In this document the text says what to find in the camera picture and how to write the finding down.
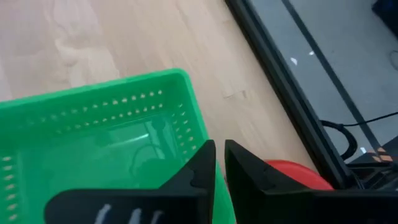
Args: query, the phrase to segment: gray floor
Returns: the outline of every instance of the gray floor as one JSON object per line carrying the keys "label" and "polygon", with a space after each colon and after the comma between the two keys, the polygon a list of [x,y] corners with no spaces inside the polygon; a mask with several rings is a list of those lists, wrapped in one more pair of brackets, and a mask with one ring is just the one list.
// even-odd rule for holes
{"label": "gray floor", "polygon": [[[280,0],[251,0],[259,17],[289,61],[320,119],[355,123],[340,94],[320,65],[296,23]],[[398,111],[398,71],[389,52],[398,41],[372,12],[374,0],[290,0],[318,46],[337,73],[365,119]],[[383,145],[398,135],[398,116],[369,124]],[[349,129],[359,148],[371,149],[362,130]],[[344,137],[327,130],[336,148],[347,147]],[[355,157],[362,154],[358,150]]]}

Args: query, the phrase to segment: red object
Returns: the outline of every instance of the red object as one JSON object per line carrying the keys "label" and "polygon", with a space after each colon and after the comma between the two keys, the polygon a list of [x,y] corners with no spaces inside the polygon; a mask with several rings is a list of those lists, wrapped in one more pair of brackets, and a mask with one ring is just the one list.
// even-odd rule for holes
{"label": "red object", "polygon": [[333,190],[333,187],[327,181],[325,181],[324,178],[319,176],[319,174],[312,171],[308,167],[302,166],[295,162],[283,160],[268,160],[265,162],[311,189]]}

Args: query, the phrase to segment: wooden floor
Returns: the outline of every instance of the wooden floor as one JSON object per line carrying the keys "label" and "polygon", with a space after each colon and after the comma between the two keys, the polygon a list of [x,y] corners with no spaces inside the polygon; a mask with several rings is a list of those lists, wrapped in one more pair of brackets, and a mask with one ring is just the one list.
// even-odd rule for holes
{"label": "wooden floor", "polygon": [[0,100],[180,67],[225,139],[314,169],[222,0],[0,1]]}

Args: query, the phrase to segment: green plastic basket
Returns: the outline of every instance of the green plastic basket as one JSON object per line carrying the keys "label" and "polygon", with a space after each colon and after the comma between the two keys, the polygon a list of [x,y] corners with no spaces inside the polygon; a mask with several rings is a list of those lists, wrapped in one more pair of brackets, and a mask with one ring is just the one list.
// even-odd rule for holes
{"label": "green plastic basket", "polygon": [[[68,189],[156,189],[208,139],[180,69],[0,103],[0,223],[44,223]],[[234,223],[216,166],[213,223]]]}

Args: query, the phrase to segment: black metal frame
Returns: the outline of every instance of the black metal frame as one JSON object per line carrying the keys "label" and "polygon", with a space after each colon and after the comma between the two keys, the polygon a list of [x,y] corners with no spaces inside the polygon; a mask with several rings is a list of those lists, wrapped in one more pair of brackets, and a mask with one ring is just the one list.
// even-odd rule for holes
{"label": "black metal frame", "polygon": [[226,0],[320,175],[335,189],[355,185],[290,68],[247,0]]}

